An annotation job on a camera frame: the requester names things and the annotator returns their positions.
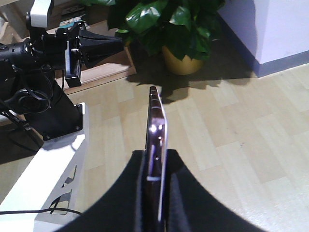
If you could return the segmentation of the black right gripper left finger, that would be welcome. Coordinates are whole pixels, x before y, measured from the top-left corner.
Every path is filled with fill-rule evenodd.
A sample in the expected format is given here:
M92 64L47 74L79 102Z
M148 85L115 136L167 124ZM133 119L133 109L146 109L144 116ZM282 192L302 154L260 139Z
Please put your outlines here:
M142 232L144 152L135 150L115 183L59 232Z

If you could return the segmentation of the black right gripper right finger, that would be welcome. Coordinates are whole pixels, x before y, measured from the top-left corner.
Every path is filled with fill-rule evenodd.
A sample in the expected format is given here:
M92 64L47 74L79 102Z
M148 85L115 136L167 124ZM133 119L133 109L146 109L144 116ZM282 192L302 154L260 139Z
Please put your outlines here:
M169 232L260 232L214 198L169 149L166 167L166 218Z

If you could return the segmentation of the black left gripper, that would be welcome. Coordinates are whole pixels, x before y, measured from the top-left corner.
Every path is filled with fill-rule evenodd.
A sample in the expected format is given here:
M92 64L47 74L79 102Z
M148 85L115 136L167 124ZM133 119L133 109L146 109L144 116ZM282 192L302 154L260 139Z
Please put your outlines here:
M69 87L81 86L82 60L93 68L102 60L124 50L120 37L104 36L85 29L84 22L68 28L59 28L49 34L44 28L31 27L32 68L44 64L62 70Z

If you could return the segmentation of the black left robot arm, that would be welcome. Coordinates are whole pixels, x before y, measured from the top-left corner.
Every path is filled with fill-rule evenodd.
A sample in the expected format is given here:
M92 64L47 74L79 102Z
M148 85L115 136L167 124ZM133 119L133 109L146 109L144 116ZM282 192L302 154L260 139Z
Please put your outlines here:
M75 23L71 29L59 28L54 34L30 27L30 38L0 45L0 81L15 80L11 93L1 96L0 102L9 107L9 101L23 88L39 101L56 104L67 100L54 81L56 70L63 72L69 87L79 87L82 65L93 68L123 49L121 38L87 31L83 22Z

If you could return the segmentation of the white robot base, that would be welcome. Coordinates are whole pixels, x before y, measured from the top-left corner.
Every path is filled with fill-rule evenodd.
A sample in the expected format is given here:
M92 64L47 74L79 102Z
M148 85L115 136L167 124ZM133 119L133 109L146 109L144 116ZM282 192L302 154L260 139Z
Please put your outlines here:
M75 208L79 180L89 142L89 112L84 102L80 131L44 142L0 205L1 212L26 210L23 214L1 214L2 232L54 232L77 217L71 212L38 213L50 209L60 198Z

